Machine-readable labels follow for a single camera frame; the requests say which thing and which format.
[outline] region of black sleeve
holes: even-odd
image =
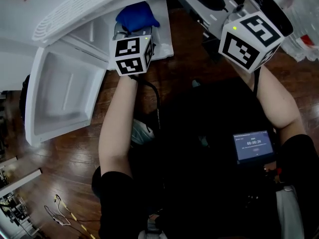
[[[101,178],[101,213],[101,239],[138,238],[147,224],[133,179],[120,172]]]
[[[312,139],[304,134],[288,139],[278,165],[284,180],[296,190],[305,238],[312,238],[319,226],[319,158]]]

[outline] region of white refrigerator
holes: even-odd
[[[113,69],[115,18],[141,1],[160,22],[153,27],[152,60],[172,56],[166,0],[0,0],[0,38],[37,48],[25,107],[31,145],[90,124],[105,72]]]

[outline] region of person's arm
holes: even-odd
[[[231,64],[243,81],[253,90],[254,74],[248,74],[233,63]],[[294,135],[306,134],[294,98],[265,66],[262,66],[260,70],[257,98],[268,120],[279,131],[281,144]]]
[[[132,176],[128,161],[138,83],[122,76],[105,115],[99,140],[101,175],[122,172]]]

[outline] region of digital display screen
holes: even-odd
[[[238,160],[245,160],[274,152],[267,131],[235,134],[233,136]]]

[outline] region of blue cloth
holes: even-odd
[[[117,15],[116,21],[126,27],[129,32],[145,26],[160,26],[160,23],[154,18],[149,4],[145,1],[125,7]]]

